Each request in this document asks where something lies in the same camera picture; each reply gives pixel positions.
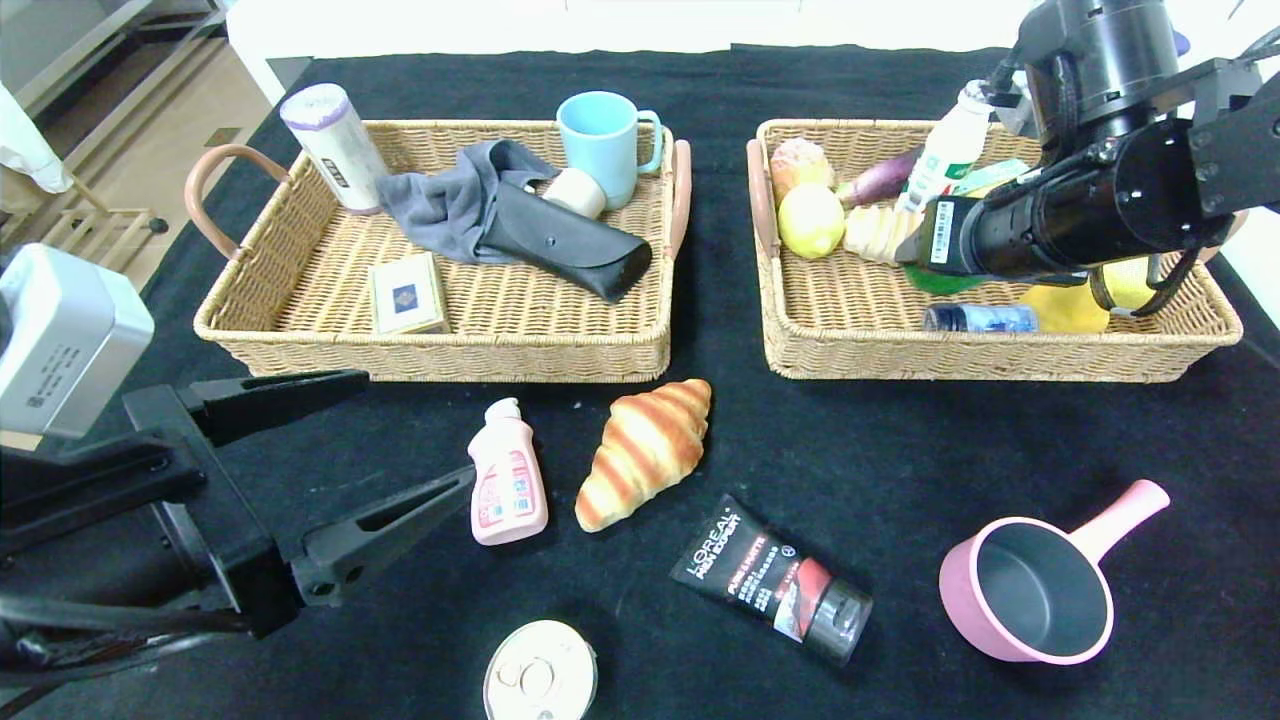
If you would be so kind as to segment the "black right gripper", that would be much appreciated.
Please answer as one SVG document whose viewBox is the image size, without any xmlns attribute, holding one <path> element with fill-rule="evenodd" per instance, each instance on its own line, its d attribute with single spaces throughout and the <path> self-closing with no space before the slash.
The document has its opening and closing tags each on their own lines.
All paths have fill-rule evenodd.
<svg viewBox="0 0 1280 720">
<path fill-rule="evenodd" d="M 945 195 L 931 204 L 925 223 L 904 236 L 893 258 L 948 275 L 1036 275 L 1034 241 L 1028 199 L 998 204 Z"/>
</svg>

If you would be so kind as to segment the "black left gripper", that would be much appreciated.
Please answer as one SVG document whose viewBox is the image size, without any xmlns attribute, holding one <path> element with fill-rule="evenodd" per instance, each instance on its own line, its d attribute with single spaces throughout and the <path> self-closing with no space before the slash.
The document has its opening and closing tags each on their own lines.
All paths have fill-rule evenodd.
<svg viewBox="0 0 1280 720">
<path fill-rule="evenodd" d="M 3 618 L 264 637 L 301 605 L 342 606 L 470 501 L 475 466 L 305 532 L 291 574 L 215 450 L 370 386 L 351 369 L 159 386 L 127 395 L 128 433 L 59 454 L 4 451 Z"/>
</svg>

